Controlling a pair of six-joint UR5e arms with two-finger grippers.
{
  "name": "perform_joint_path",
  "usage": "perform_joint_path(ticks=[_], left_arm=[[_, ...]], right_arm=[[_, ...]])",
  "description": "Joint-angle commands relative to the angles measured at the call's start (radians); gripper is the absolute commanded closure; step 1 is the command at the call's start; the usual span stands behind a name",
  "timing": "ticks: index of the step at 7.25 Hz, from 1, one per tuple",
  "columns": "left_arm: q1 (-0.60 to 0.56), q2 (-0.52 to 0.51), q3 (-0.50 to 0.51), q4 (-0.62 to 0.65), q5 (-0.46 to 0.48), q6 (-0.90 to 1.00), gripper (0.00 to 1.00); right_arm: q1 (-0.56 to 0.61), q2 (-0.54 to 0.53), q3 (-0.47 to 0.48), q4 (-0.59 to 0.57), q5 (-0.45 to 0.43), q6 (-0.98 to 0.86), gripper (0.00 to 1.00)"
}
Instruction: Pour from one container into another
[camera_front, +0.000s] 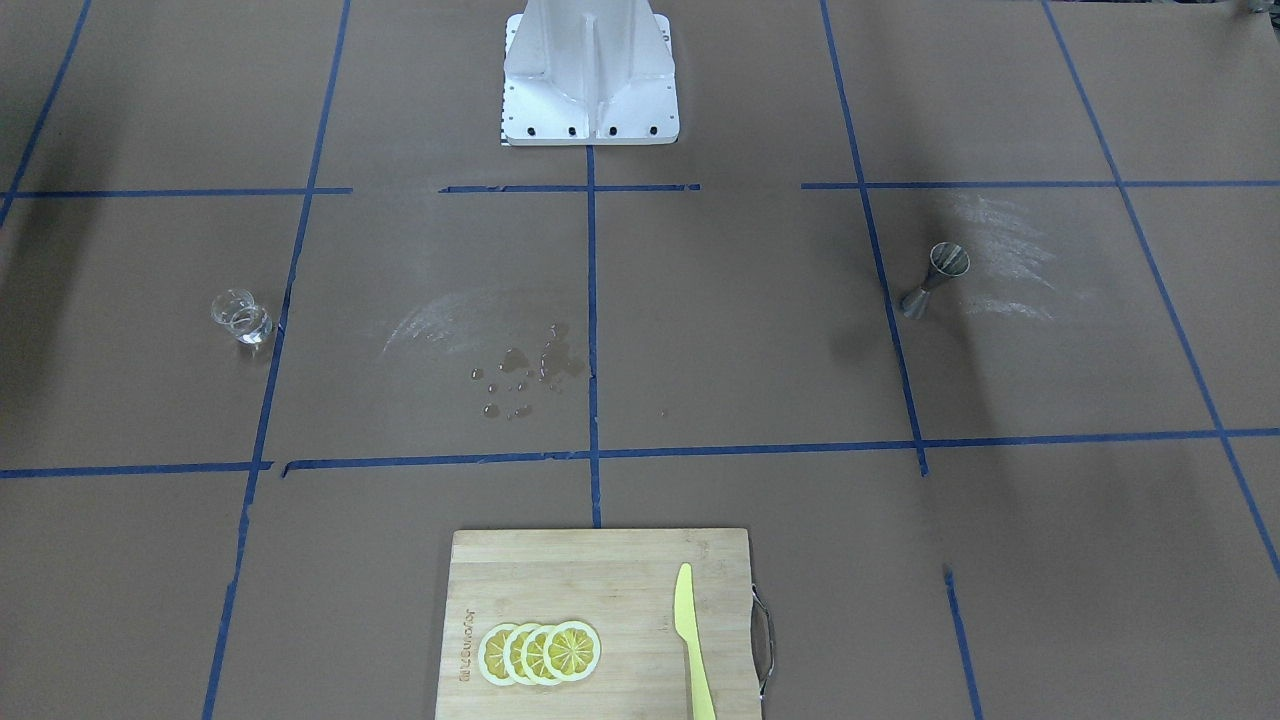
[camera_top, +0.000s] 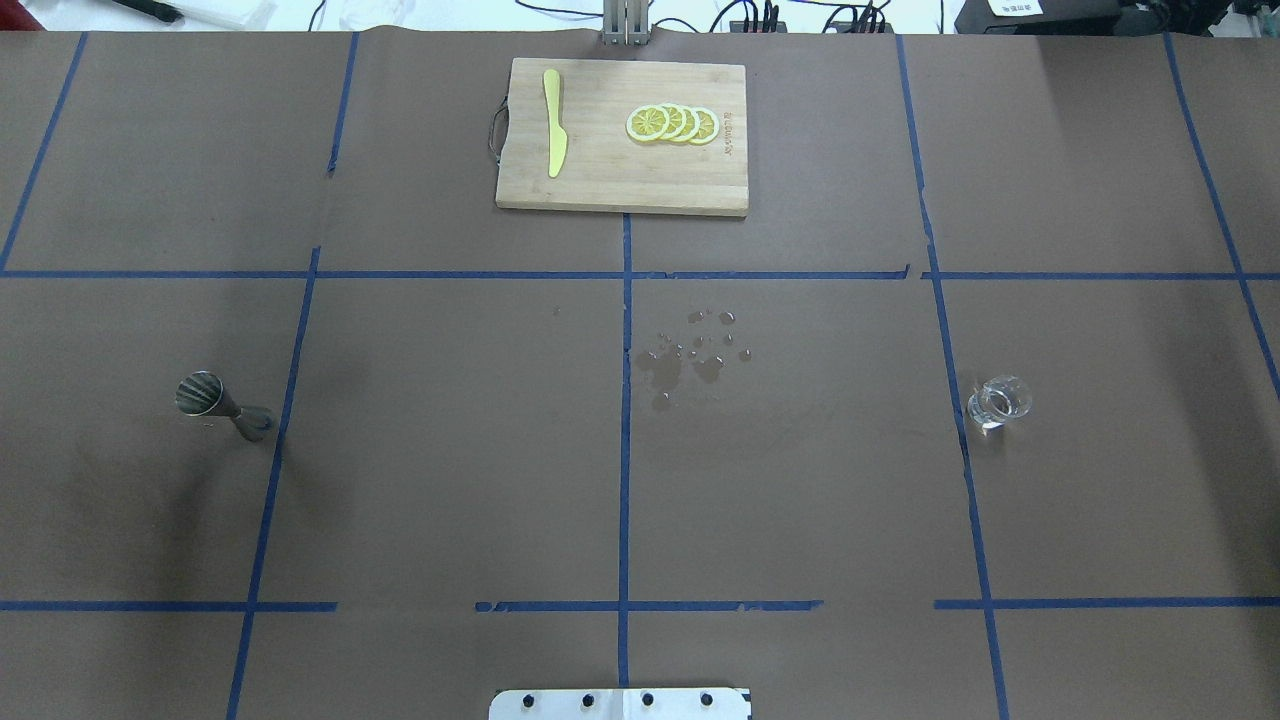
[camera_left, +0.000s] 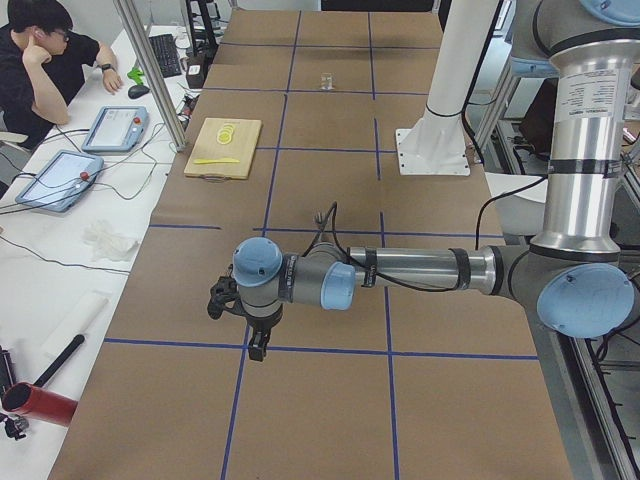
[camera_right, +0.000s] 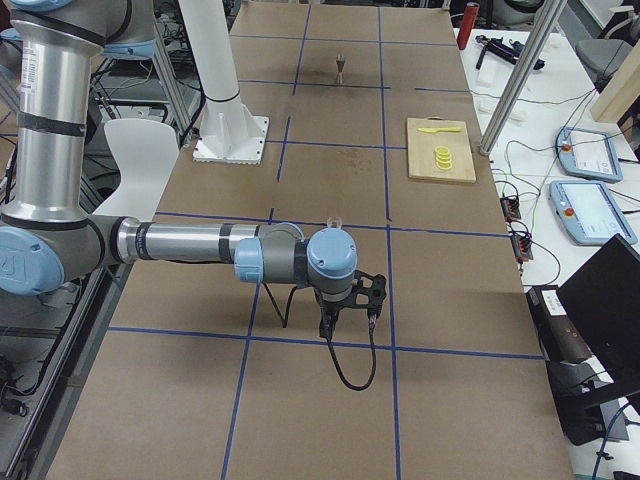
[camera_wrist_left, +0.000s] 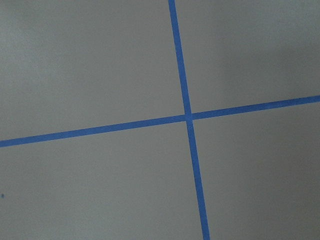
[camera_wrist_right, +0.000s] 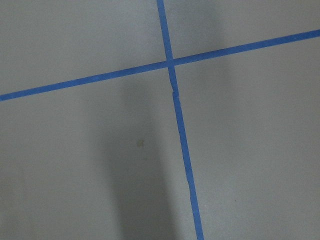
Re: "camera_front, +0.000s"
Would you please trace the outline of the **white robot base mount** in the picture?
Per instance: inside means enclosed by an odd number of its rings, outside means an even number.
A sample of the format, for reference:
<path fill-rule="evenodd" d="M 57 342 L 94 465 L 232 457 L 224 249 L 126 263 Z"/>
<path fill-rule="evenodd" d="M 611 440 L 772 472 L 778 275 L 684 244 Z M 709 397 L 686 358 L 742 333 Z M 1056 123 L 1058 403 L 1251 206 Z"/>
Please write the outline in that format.
<path fill-rule="evenodd" d="M 649 1 L 529 1 L 504 41 L 502 143 L 678 141 L 671 23 Z"/>

